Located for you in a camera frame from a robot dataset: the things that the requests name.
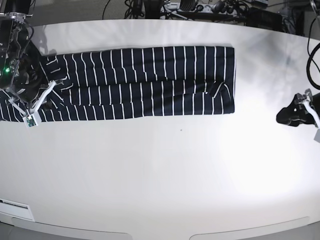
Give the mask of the navy white striped T-shirt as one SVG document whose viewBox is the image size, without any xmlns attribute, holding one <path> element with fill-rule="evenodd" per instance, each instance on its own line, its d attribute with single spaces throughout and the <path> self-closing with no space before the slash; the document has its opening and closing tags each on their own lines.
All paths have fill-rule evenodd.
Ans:
<svg viewBox="0 0 320 240">
<path fill-rule="evenodd" d="M 40 57 L 43 122 L 235 111 L 236 53 L 225 46 L 125 48 Z"/>
</svg>

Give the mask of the black equipment box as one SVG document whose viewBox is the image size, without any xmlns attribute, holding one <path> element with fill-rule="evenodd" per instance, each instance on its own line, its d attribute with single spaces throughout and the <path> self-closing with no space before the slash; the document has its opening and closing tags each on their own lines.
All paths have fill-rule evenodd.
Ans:
<svg viewBox="0 0 320 240">
<path fill-rule="evenodd" d="M 281 31 L 283 17 L 279 13 L 270 12 L 256 7 L 250 7 L 246 15 L 247 27 Z"/>
</svg>

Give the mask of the white label sticker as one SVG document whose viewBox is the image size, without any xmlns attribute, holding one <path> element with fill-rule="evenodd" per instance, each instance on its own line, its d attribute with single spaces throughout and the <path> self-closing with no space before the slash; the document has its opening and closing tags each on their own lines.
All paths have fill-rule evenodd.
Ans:
<svg viewBox="0 0 320 240">
<path fill-rule="evenodd" d="M 1 198 L 0 213 L 13 218 L 35 222 L 33 213 L 28 204 Z"/>
</svg>

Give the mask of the white power strip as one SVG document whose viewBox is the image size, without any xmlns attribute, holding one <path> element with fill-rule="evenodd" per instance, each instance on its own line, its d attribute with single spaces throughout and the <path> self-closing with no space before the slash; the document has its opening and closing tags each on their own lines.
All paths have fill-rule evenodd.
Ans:
<svg viewBox="0 0 320 240">
<path fill-rule="evenodd" d="M 216 4 L 207 4 L 207 3 L 201 3 L 196 2 L 195 6 L 193 6 L 188 11 L 183 11 L 180 8 L 179 2 L 165 2 L 163 7 L 160 9 L 161 13 L 164 14 L 178 14 L 182 16 L 191 16 L 191 15 L 209 15 L 209 16 L 227 16 L 227 17 L 234 17 L 237 15 L 237 11 L 234 7 L 225 5 L 220 11 L 218 11 L 218 8 L 215 7 Z"/>
</svg>

